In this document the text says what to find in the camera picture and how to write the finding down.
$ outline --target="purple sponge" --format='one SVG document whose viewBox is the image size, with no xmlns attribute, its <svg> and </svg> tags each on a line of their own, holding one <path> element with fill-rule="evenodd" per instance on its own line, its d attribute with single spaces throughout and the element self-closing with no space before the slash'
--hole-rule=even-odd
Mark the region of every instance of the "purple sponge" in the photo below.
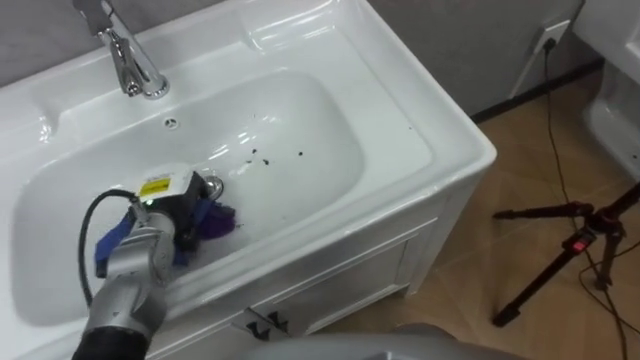
<svg viewBox="0 0 640 360">
<path fill-rule="evenodd" d="M 214 202 L 198 226 L 198 236 L 207 241 L 221 238 L 236 228 L 236 210 Z"/>
</svg>

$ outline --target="brown floor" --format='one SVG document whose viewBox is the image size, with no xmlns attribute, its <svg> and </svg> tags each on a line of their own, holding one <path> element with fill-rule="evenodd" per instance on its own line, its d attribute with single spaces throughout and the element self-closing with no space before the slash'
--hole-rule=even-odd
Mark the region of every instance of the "brown floor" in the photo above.
<svg viewBox="0 0 640 360">
<path fill-rule="evenodd" d="M 633 181 L 590 137 L 582 109 L 595 95 L 597 75 L 553 94 L 554 134 L 572 200 L 608 204 Z M 498 222 L 503 209 L 563 201 L 548 140 L 544 97 L 480 125 L 498 149 L 498 159 L 478 186 L 420 291 L 391 297 L 331 325 L 328 332 L 384 332 L 412 322 L 438 325 L 459 339 L 532 359 L 620 359 L 614 321 L 582 290 L 574 260 L 522 315 L 503 329 L 489 319 L 551 259 L 572 232 L 568 220 Z M 624 249 L 640 240 L 640 206 L 623 221 Z M 592 246 L 599 259 L 602 240 Z M 622 316 L 640 327 L 640 249 L 617 260 L 611 293 Z M 592 280 L 591 274 L 586 277 Z M 631 359 L 640 358 L 640 338 L 626 331 Z"/>
</svg>

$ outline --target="drain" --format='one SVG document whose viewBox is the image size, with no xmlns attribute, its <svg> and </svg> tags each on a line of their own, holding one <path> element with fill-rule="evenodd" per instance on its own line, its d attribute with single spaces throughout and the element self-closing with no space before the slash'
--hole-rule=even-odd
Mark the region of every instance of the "drain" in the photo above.
<svg viewBox="0 0 640 360">
<path fill-rule="evenodd" d="M 164 121 L 164 126 L 169 130 L 175 130 L 180 126 L 178 120 L 170 118 Z"/>
<path fill-rule="evenodd" d="M 224 191 L 222 179 L 214 175 L 208 175 L 204 177 L 204 181 L 207 183 L 209 190 L 209 199 L 216 201 Z"/>
</svg>

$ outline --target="white sink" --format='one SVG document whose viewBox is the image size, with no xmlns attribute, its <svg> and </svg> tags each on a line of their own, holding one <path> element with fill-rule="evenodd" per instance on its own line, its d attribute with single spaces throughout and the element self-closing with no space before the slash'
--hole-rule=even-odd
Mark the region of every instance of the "white sink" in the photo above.
<svg viewBox="0 0 640 360">
<path fill-rule="evenodd" d="M 108 109 L 88 105 L 77 111 L 79 117 L 99 112 L 109 121 Z M 178 127 L 167 127 L 168 119 Z M 167 162 L 217 174 L 226 184 L 220 201 L 238 209 L 241 227 L 222 241 L 206 242 L 190 269 L 334 203 L 353 188 L 364 168 L 362 150 L 344 115 L 326 90 L 303 74 L 274 73 L 145 119 L 44 167 L 25 187 L 12 247 L 13 296 L 21 317 L 53 325 L 86 315 L 82 297 L 59 289 L 77 291 L 77 276 L 60 274 L 77 271 L 76 238 L 87 204 L 110 187 L 135 190 L 145 171 Z M 55 191 L 52 184 L 57 184 Z M 98 208 L 87 259 L 126 206 L 111 201 Z M 30 219 L 39 219 L 38 226 Z M 46 307 L 34 301 L 43 298 Z"/>
<path fill-rule="evenodd" d="M 177 273 L 175 318 L 495 157 L 364 0 L 229 0 L 138 39 L 171 82 L 160 100 L 123 95 L 106 49 L 0 90 L 2 358 L 77 344 L 86 207 L 110 187 L 135 190 L 153 167 L 215 172 L 242 224 Z M 98 208 L 89 259 L 125 207 Z"/>
</svg>

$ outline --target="faucet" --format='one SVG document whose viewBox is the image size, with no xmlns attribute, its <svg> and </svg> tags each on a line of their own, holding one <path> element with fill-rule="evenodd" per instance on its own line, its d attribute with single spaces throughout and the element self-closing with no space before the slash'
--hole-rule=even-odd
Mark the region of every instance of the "faucet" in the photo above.
<svg viewBox="0 0 640 360">
<path fill-rule="evenodd" d="M 87 21 L 91 35 L 111 51 L 123 93 L 129 97 L 143 94 L 151 100 L 167 94 L 169 81 L 160 74 L 108 0 L 73 0 L 73 7 Z"/>
</svg>

